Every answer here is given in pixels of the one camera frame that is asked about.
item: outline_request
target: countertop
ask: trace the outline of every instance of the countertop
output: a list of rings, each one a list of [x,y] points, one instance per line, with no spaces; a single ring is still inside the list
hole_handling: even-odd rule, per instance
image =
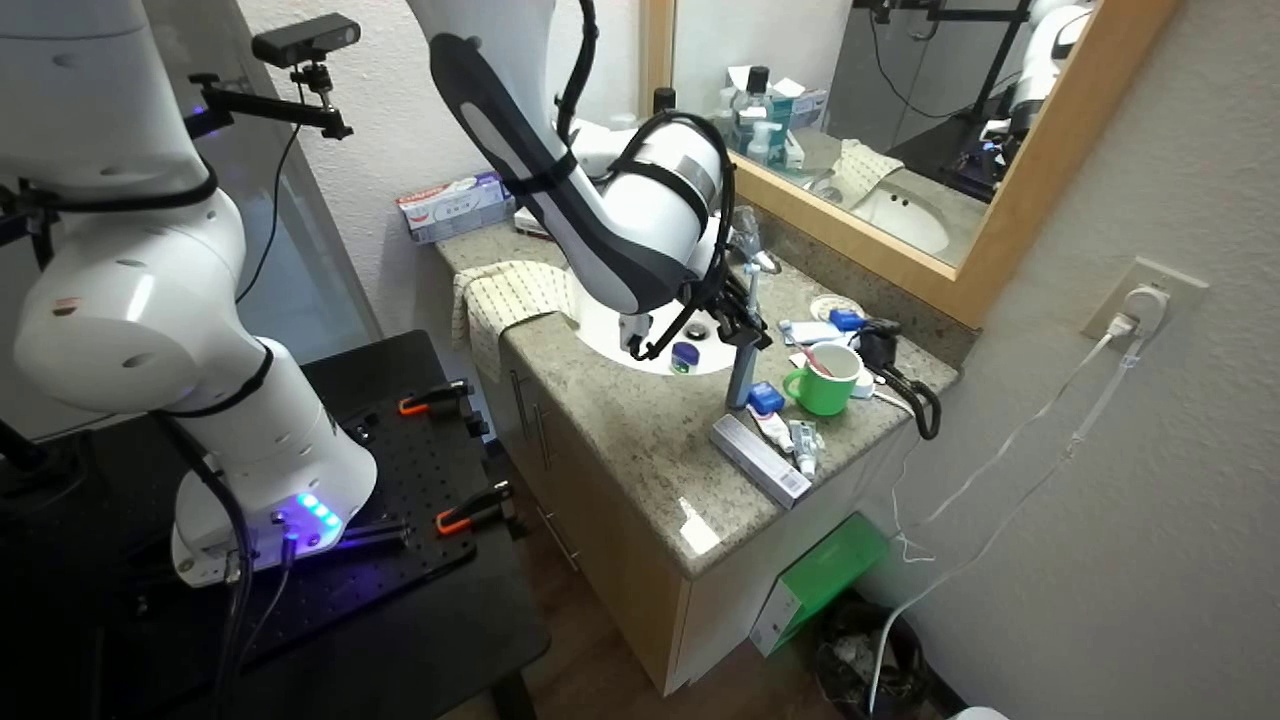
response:
[[[436,246],[452,274],[494,260],[562,264],[548,239],[515,237],[513,227],[481,227]],[[777,319],[805,319],[809,299],[825,289],[805,274],[783,269],[760,279],[760,314]],[[582,349],[562,318],[526,319],[507,333],[507,349],[544,384],[579,440],[596,454],[621,491],[640,509],[651,533],[669,544],[685,574],[704,574],[734,544],[768,530],[783,509],[756,491],[714,450],[712,424],[723,417],[729,367],[712,378],[646,378],[601,362]],[[902,378],[944,394],[956,367],[901,343]],[[788,378],[788,349],[777,342],[756,362],[756,380],[781,384]],[[817,483],[831,480],[861,454],[884,440],[908,417],[881,400],[857,400],[839,420],[825,420],[825,454]]]

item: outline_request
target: cup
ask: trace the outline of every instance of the cup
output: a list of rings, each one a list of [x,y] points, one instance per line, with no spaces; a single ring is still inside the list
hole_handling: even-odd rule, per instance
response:
[[[809,417],[831,420],[831,417],[845,417],[861,371],[862,371],[862,362],[853,349],[845,343],[810,349],[805,352],[805,367],[788,378],[788,395],[796,395],[796,404]]]

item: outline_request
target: green container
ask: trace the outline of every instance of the green container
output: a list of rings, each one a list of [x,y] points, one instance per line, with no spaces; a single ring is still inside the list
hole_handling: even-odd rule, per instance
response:
[[[825,541],[817,541],[791,570],[783,570],[756,615],[750,645],[770,657],[809,622],[817,622],[839,593],[868,575],[889,552],[862,515],[848,515]]]

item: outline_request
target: mirror frame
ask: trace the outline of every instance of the mirror frame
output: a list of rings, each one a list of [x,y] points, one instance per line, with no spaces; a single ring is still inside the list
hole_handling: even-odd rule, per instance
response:
[[[891,239],[889,231],[741,155],[734,193],[768,218],[801,227],[817,246],[829,246],[853,264],[921,298],[965,327],[980,327],[1013,274],[1033,254],[1057,199],[1072,187],[1072,175],[1083,169],[1087,150],[1105,137],[1129,86],[1137,81],[1174,8],[1180,0],[1098,6],[1033,137],[1013,162],[1004,187],[986,206],[980,237],[956,269]],[[679,0],[640,0],[640,110],[646,110],[651,89],[673,89],[675,13]]]

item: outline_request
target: electrical outlet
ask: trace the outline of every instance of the electrical outlet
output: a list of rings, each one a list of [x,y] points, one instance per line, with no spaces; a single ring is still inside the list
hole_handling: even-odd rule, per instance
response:
[[[1207,292],[1204,279],[1137,258],[1129,264],[1122,279],[1117,285],[1117,292],[1090,314],[1083,336],[1098,342],[1109,333],[1111,318],[1122,314],[1129,292],[1139,289],[1139,285],[1152,285],[1152,289],[1168,292],[1162,319],[1182,318]]]

